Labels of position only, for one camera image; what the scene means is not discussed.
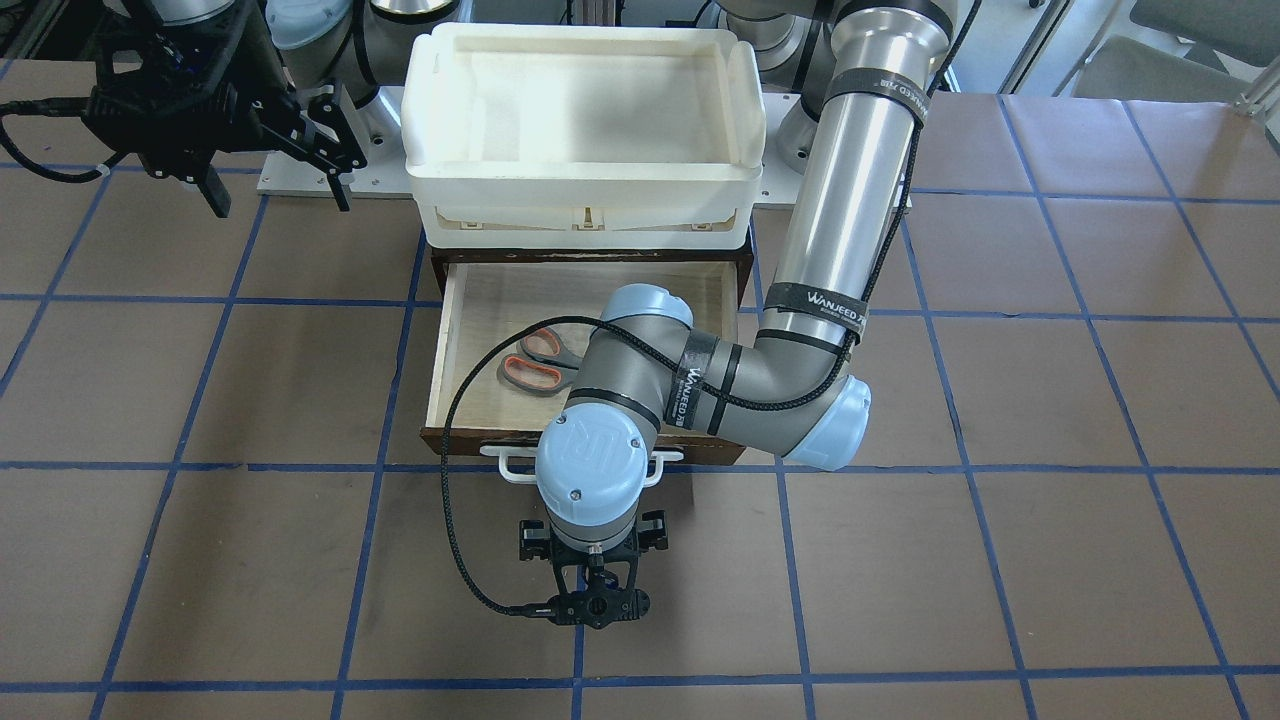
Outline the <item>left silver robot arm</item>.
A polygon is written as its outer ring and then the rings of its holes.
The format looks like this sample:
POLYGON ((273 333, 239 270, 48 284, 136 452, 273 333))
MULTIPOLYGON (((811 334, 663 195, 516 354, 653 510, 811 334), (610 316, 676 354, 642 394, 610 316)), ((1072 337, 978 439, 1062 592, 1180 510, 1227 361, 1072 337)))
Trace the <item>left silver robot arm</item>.
POLYGON ((611 296, 564 407, 538 442, 534 479, 548 523, 521 525, 524 559, 577 568, 543 603, 504 614, 602 628, 640 618, 634 579, 666 546, 660 512, 639 512, 662 425, 701 432, 813 468, 849 465, 870 413, 846 368, 865 331, 890 209, 929 106, 928 87, 954 44, 954 1, 727 1, 739 28, 786 38, 805 18, 829 42, 797 117, 808 136, 783 256, 749 346, 696 331, 689 306, 653 284, 611 296), (623 562, 621 580, 611 566, 623 562))

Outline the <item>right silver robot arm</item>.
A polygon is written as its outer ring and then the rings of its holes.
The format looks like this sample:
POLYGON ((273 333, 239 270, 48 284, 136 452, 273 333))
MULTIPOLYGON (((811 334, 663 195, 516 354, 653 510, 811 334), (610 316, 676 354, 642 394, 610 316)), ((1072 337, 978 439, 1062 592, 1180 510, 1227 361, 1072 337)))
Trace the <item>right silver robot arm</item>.
POLYGON ((462 1, 110 1, 96 85, 79 109, 111 150, 195 187, 219 217, 219 152, 278 151, 349 183, 399 140, 390 90, 413 41, 462 1))

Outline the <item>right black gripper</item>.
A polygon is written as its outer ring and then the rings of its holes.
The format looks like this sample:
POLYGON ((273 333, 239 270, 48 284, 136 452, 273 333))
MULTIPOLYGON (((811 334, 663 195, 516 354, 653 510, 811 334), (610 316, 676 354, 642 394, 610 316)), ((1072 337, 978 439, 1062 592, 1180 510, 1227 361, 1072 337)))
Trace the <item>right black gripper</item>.
POLYGON ((265 20, 200 20, 145 29, 109 20, 81 118, 106 146, 155 176, 195 184, 215 217, 230 195, 216 152, 280 151, 319 169, 340 211, 367 145, 339 109, 340 83, 298 94, 265 20))

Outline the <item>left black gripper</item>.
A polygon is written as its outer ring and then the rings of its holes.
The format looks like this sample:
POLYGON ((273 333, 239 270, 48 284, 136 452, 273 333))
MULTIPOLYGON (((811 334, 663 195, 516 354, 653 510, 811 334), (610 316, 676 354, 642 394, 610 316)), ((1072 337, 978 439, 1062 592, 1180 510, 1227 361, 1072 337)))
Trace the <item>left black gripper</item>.
POLYGON ((518 528, 520 557, 550 560, 558 594, 544 603, 520 605, 517 615, 602 629, 649 611, 648 593, 635 585, 637 561, 649 550, 668 548, 663 510, 644 512, 617 546, 603 552, 570 548, 543 521, 522 520, 518 528))

